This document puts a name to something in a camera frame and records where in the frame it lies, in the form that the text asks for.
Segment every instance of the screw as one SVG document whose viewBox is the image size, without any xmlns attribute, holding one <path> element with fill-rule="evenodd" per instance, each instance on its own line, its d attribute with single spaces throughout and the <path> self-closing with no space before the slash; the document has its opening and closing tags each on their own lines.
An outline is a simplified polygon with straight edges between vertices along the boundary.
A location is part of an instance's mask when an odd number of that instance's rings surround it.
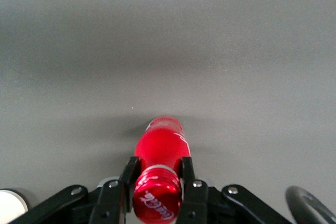
<svg viewBox="0 0 336 224">
<path fill-rule="evenodd" d="M 112 187 L 116 187 L 118 185 L 118 181 L 117 180 L 114 180 L 114 181 L 111 181 L 109 183 L 109 187 L 112 188 Z"/>
<path fill-rule="evenodd" d="M 83 189 L 81 187 L 77 187 L 71 191 L 71 195 L 79 194 Z"/>
<path fill-rule="evenodd" d="M 193 182 L 193 186 L 194 186 L 194 187 L 201 187 L 201 186 L 202 186 L 202 181 L 200 181 L 200 180 L 195 180 L 195 181 Z"/>
<path fill-rule="evenodd" d="M 227 191 L 229 192 L 229 194 L 237 194 L 238 193 L 238 189 L 236 187 L 229 187 L 227 189 Z"/>
</svg>

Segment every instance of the red bottle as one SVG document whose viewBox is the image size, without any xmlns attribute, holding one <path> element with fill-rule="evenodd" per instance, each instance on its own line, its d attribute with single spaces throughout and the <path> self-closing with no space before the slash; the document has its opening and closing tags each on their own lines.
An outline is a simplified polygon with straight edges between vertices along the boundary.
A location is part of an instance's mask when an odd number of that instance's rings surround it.
<svg viewBox="0 0 336 224">
<path fill-rule="evenodd" d="M 182 201 L 180 164 L 190 156 L 180 122 L 171 116 L 155 118 L 140 138 L 134 155 L 141 162 L 135 182 L 133 209 L 146 224 L 168 224 Z"/>
</svg>

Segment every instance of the gray table surface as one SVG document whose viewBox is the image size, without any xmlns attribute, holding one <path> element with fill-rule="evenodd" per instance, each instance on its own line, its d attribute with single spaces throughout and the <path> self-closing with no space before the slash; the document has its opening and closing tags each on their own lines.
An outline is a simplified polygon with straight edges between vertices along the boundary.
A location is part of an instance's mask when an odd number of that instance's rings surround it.
<svg viewBox="0 0 336 224">
<path fill-rule="evenodd" d="M 93 190 L 171 114 L 218 189 L 336 211 L 335 37 L 336 0 L 0 0 L 0 188 Z"/>
</svg>

